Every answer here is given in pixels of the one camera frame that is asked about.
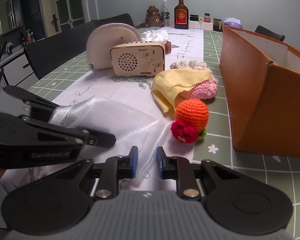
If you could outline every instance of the pink and white crochet item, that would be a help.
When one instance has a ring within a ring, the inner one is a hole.
[[[218,80],[212,74],[211,70],[207,67],[205,62],[197,62],[191,60],[189,63],[181,61],[180,63],[174,62],[171,64],[170,69],[195,69],[195,70],[209,70],[213,79],[205,80],[192,88],[190,91],[183,91],[179,96],[185,99],[210,99],[216,96],[218,89]]]

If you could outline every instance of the orange crochet toy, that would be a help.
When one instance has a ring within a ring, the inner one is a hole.
[[[171,125],[173,137],[186,143],[195,142],[206,134],[208,107],[199,99],[185,100],[177,106],[175,119]]]

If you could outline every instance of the brown bottle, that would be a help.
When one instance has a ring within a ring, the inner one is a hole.
[[[179,4],[174,8],[174,28],[189,28],[189,10],[184,5],[183,0],[179,0]]]

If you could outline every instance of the radio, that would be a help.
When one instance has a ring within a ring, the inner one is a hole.
[[[164,71],[164,54],[162,41],[130,42],[117,45],[110,51],[114,74],[124,77],[154,77]]]

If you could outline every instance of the grid pattern tablecloth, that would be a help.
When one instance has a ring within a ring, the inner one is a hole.
[[[214,160],[282,190],[294,207],[287,231],[295,239],[300,239],[300,158],[243,153],[233,148],[226,94],[219,69],[221,44],[222,33],[204,31],[204,61],[219,79],[219,87],[216,98],[206,100],[210,111],[208,134],[204,141],[196,144],[193,160],[195,163],[202,159]],[[45,76],[29,91],[52,101],[91,69],[84,52]]]

